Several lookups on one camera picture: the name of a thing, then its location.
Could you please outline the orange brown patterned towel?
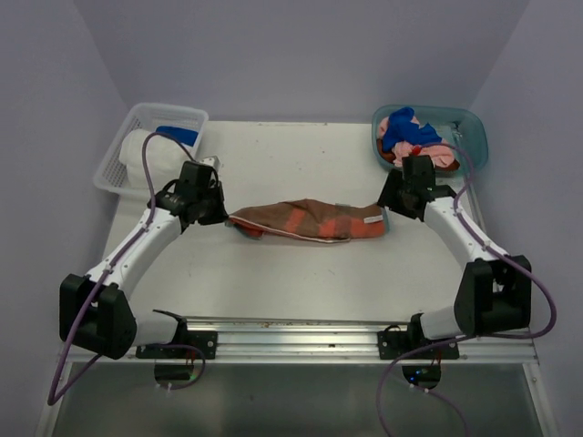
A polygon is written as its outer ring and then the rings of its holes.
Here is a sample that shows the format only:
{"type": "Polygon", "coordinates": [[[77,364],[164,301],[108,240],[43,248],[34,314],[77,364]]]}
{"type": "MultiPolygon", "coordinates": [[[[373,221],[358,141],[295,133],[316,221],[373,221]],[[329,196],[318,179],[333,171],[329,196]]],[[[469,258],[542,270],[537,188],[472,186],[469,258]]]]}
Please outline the orange brown patterned towel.
{"type": "Polygon", "coordinates": [[[389,231],[387,212],[376,204],[354,207],[309,198],[241,208],[226,225],[250,239],[272,235],[323,244],[377,239],[389,231]]]}

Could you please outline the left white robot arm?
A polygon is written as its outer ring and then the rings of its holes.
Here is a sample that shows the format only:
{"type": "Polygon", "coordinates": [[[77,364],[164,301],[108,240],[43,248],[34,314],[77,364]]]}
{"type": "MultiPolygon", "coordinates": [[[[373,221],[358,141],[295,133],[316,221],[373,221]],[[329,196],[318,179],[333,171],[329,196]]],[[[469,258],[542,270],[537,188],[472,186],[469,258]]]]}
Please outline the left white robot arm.
{"type": "Polygon", "coordinates": [[[191,225],[224,222],[228,214],[216,157],[187,161],[179,177],[152,192],[136,227],[98,265],[68,275],[59,289],[59,336],[113,360],[134,347],[156,347],[172,358],[187,351],[184,317],[168,310],[139,312],[131,296],[159,255],[191,225]]]}

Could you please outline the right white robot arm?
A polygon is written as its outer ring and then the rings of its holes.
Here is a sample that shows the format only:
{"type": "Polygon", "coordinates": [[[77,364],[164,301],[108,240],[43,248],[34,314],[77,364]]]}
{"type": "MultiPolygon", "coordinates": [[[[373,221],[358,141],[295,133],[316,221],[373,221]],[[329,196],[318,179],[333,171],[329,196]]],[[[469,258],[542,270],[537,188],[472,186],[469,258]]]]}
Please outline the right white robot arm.
{"type": "Polygon", "coordinates": [[[377,333],[379,356],[392,360],[430,359],[442,352],[457,359],[454,340],[526,328],[531,319],[531,265],[510,257],[470,219],[455,191],[436,182],[426,156],[404,159],[390,171],[378,201],[401,216],[418,219],[444,242],[462,268],[454,302],[416,313],[404,328],[390,325],[377,333]]]}

